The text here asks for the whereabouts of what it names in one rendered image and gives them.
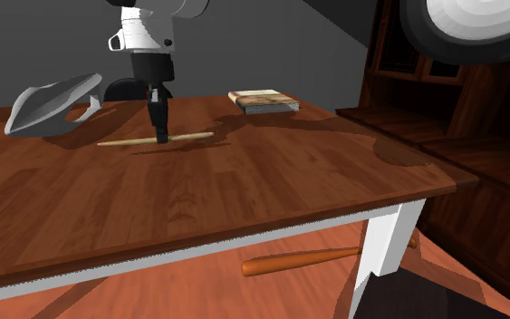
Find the white curved shell-shaped object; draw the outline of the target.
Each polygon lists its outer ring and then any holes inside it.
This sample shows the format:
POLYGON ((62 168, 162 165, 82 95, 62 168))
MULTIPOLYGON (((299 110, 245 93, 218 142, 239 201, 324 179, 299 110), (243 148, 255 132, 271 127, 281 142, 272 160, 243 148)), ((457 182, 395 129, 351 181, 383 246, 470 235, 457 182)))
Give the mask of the white curved shell-shaped object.
POLYGON ((14 102, 5 125, 5 135, 12 137, 52 137, 75 130, 102 108, 102 76, 88 73, 68 80, 29 87, 14 102), (73 121, 66 115, 82 97, 88 97, 90 106, 73 121))

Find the wooden table with white legs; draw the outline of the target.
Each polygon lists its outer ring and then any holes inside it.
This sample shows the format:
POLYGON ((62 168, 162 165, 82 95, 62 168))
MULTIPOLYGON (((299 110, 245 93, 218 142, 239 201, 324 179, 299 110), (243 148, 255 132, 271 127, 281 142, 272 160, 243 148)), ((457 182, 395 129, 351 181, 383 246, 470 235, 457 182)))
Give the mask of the wooden table with white legs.
POLYGON ((172 102, 199 141, 116 146, 149 134, 142 101, 109 102, 51 138, 4 134, 0 109, 0 319, 323 319, 342 263, 243 278, 239 257, 369 220, 383 247, 427 198, 476 177, 310 104, 243 114, 227 97, 172 102))

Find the thin wooden stick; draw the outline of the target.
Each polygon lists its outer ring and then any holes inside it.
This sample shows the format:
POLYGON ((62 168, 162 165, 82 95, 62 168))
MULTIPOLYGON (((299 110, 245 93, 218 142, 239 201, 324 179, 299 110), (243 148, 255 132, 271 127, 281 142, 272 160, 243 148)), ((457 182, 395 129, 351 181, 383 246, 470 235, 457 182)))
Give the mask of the thin wooden stick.
POLYGON ((156 137, 134 140, 113 140, 97 143, 98 146, 132 146, 132 145, 148 145, 148 144, 163 144, 171 141, 181 140, 199 140, 214 136, 214 132, 196 132, 189 134, 171 135, 159 140, 156 137))

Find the wooden baseball bat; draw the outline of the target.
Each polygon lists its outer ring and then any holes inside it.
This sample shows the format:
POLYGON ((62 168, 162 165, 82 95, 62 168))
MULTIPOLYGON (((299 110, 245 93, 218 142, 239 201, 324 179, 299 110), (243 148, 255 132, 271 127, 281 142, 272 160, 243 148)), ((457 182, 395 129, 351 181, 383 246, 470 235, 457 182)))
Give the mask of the wooden baseball bat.
POLYGON ((349 256, 357 256, 362 253, 362 250, 362 246, 355 246, 296 252, 275 256, 261 256, 244 261, 241 265, 241 273, 245 277, 266 275, 299 267, 325 263, 349 256))

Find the black rounded object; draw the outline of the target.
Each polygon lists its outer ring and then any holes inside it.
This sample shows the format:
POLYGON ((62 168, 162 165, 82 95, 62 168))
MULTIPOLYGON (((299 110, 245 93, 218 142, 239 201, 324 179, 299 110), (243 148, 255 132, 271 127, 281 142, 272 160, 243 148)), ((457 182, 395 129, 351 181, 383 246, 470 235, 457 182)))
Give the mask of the black rounded object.
POLYGON ((149 86, 133 78, 122 78, 112 82, 103 95, 106 102, 138 101, 149 97, 149 86))

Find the dark wooden cabinet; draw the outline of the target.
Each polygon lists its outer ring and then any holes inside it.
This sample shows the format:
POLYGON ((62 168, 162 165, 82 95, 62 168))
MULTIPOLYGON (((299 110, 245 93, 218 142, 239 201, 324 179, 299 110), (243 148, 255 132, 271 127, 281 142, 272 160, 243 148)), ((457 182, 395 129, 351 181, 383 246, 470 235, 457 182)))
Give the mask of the dark wooden cabinet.
POLYGON ((407 41, 399 0, 376 0, 360 101, 340 115, 478 177, 427 201, 419 230, 510 299, 510 63, 430 59, 407 41))

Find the pale wood-patterned book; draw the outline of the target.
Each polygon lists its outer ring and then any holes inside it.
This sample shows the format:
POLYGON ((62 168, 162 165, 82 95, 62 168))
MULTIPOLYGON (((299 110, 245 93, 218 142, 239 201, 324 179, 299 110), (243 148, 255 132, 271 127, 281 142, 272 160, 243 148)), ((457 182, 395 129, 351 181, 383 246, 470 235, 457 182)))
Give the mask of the pale wood-patterned book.
POLYGON ((228 97, 244 114, 298 111, 300 106, 297 100, 275 90, 235 91, 228 97))

